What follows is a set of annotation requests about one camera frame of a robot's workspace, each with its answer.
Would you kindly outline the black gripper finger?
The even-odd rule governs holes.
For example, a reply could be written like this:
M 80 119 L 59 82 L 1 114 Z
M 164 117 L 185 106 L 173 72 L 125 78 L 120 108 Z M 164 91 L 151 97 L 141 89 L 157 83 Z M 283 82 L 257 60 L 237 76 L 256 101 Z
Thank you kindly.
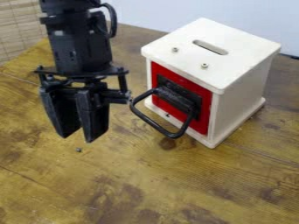
M 76 93 L 76 106 L 85 142 L 92 143 L 108 131 L 109 106 L 91 90 Z
M 41 103 L 50 119 L 50 124 L 60 137 L 67 138 L 80 129 L 80 119 L 76 107 L 75 89 L 40 88 Z

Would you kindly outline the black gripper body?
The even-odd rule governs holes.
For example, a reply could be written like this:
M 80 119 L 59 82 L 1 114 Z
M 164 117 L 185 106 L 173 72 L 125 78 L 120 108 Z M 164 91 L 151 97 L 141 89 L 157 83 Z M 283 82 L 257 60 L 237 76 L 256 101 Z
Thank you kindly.
M 116 36 L 117 21 L 111 28 L 103 12 L 75 12 L 41 18 L 45 25 L 54 66 L 40 66 L 41 88 L 75 89 L 72 83 L 84 83 L 84 90 L 97 93 L 107 103 L 127 104 L 128 70 L 112 64 L 109 40 Z

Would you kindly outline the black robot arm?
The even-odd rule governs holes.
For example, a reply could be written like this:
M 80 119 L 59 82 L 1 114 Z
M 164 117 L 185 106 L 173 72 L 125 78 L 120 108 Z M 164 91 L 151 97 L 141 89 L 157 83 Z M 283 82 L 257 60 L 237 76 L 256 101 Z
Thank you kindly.
M 128 70 L 112 64 L 109 40 L 117 14 L 100 0 L 38 0 L 53 67 L 38 66 L 40 97 L 61 137 L 77 130 L 87 142 L 108 131 L 109 105 L 125 104 Z

